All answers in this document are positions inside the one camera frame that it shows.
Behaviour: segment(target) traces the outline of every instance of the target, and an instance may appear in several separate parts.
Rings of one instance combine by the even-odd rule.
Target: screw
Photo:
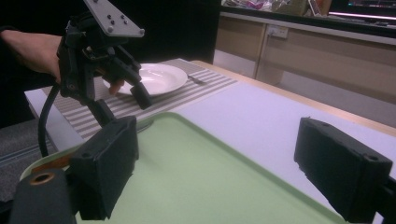
[[[70,91],[74,91],[74,90],[76,89],[75,85],[73,85],[73,84],[68,85],[67,88],[68,88]]]

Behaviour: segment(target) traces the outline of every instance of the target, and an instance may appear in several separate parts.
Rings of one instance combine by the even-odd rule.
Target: table
[[[158,107],[148,113],[141,114],[137,110],[138,119],[166,110],[176,112],[330,209],[327,200],[293,161],[301,117],[328,122],[391,160],[396,160],[396,130],[393,128],[207,63],[183,60],[166,63],[185,66],[185,70],[192,67],[194,69],[188,70],[192,76],[211,80],[215,84],[200,87],[189,81],[186,86],[198,88],[198,95],[189,91],[184,92],[186,95],[181,99],[175,99],[173,95],[168,98],[170,102],[162,105],[159,101]],[[26,92],[26,95],[35,111],[40,111],[46,94],[36,90]],[[179,101],[187,97],[191,97],[190,100]],[[62,110],[53,108],[48,121],[49,138],[58,150],[84,142],[84,137],[74,131],[66,116],[61,114]],[[395,169],[392,169],[391,176],[396,176]],[[380,217],[375,219],[375,223],[380,223]]]

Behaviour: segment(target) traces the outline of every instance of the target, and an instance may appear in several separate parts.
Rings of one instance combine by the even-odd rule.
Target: green tray
[[[345,223],[181,116],[149,119],[134,175],[106,223]]]

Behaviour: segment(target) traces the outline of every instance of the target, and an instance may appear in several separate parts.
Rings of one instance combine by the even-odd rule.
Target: human hand
[[[125,81],[122,79],[119,79],[113,83],[110,83],[110,88],[108,88],[108,92],[111,95],[116,94],[121,89],[121,87],[124,85],[124,83],[125,83]]]
[[[57,83],[61,82],[59,59],[56,55],[61,36],[5,30],[0,33],[0,37],[22,65],[36,72],[51,74]]]

